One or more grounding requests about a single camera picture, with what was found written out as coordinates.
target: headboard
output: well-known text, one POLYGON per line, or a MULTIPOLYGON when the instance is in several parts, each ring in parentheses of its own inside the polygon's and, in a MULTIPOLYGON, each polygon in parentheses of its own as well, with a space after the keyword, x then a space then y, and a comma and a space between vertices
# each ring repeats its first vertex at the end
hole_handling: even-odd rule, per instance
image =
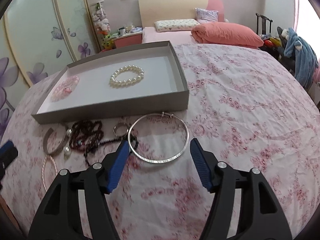
POLYGON ((143 27, 154 27, 156 21, 195 19, 195 8, 219 11, 218 21, 224 21, 221 0, 139 0, 143 27))

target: purple pillow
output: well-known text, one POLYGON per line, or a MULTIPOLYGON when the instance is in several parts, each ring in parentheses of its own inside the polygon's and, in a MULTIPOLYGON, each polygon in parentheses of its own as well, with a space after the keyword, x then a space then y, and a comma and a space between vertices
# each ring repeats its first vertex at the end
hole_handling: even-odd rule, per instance
POLYGON ((209 23, 218 21, 218 11, 208 11, 205 9, 195 8, 196 9, 196 20, 199 23, 209 23))

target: pink floral bedspread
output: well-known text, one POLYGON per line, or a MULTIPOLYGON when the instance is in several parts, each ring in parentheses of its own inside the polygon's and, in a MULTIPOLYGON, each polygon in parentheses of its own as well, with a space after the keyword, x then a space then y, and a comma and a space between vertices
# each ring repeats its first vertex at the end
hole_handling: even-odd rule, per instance
MULTIPOLYGON (((288 71, 267 53, 236 46, 178 45, 175 50, 183 66, 190 101, 187 111, 176 113, 187 124, 190 139, 199 139, 235 169, 259 168, 267 178, 296 236, 320 202, 320 114, 288 71)), ((55 75, 34 85, 24 96, 5 131, 19 157, 7 169, 2 196, 27 233, 44 197, 41 167, 42 138, 49 127, 57 130, 51 147, 63 136, 62 127, 39 125, 30 113, 55 75)), ((137 117, 122 120, 133 123, 137 117)), ((113 138, 113 126, 121 118, 103 120, 105 138, 113 138)), ((160 149, 177 153, 183 145, 179 122, 150 119, 137 126, 139 151, 159 156, 160 149)), ((118 145, 101 148, 91 162, 101 161, 118 145)), ((86 168, 82 154, 72 153, 64 161, 55 157, 58 170, 86 168)), ((53 168, 46 168, 47 183, 53 168)), ((201 185, 189 149, 175 162, 163 166, 144 163, 131 155, 119 185, 107 196, 117 231, 123 240, 198 239, 212 204, 213 195, 201 185)), ((86 236, 90 228, 79 197, 86 236)), ((239 213, 236 195, 234 218, 239 213)), ((229 235, 236 231, 232 220, 229 235)))

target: blue plush jacket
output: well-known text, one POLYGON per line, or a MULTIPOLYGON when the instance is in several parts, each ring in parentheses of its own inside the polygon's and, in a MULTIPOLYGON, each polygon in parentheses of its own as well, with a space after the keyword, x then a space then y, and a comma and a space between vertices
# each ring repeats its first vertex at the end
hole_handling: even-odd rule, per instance
POLYGON ((305 89, 312 85, 312 77, 315 68, 318 68, 318 60, 311 46, 301 37, 299 37, 293 28, 289 28, 289 39, 284 50, 284 56, 290 57, 295 50, 296 70, 295 79, 305 89))

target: dark red bead necklace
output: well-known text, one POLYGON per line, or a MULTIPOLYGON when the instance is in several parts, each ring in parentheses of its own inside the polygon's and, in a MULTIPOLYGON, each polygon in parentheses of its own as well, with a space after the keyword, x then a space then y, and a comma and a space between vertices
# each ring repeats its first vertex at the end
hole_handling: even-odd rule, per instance
MULTIPOLYGON (((70 137, 69 146, 73 150, 84 152, 84 160, 87 165, 90 166, 87 159, 89 152, 94 154, 100 146, 128 139, 127 135, 106 141, 101 141, 102 138, 103 131, 101 121, 79 121, 75 122, 72 126, 72 135, 70 137)), ((135 141, 134 150, 136 150, 139 145, 137 137, 131 136, 131 141, 135 141)))

